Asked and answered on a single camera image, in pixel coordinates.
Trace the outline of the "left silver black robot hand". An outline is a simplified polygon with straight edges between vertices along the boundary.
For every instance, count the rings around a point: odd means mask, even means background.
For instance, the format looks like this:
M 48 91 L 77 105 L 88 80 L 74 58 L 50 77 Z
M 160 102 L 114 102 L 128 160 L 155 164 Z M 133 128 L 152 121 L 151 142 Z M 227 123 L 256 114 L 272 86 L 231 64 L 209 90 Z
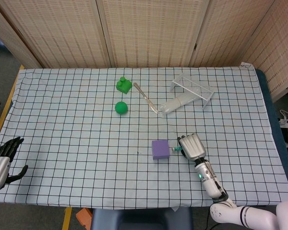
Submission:
M 25 165 L 19 174 L 9 176 L 11 163 L 16 155 L 18 147 L 23 141 L 24 138 L 17 137 L 0 146 L 0 190 L 5 184 L 20 180 L 28 170 L 28 165 Z

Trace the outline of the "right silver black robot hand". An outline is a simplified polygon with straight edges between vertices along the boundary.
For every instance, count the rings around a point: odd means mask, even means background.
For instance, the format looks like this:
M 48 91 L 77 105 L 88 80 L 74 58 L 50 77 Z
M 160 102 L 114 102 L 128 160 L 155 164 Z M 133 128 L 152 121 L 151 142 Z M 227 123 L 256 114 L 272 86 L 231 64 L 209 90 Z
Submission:
M 178 137 L 178 143 L 185 158 L 194 162 L 196 166 L 204 162 L 206 149 L 197 134 Z

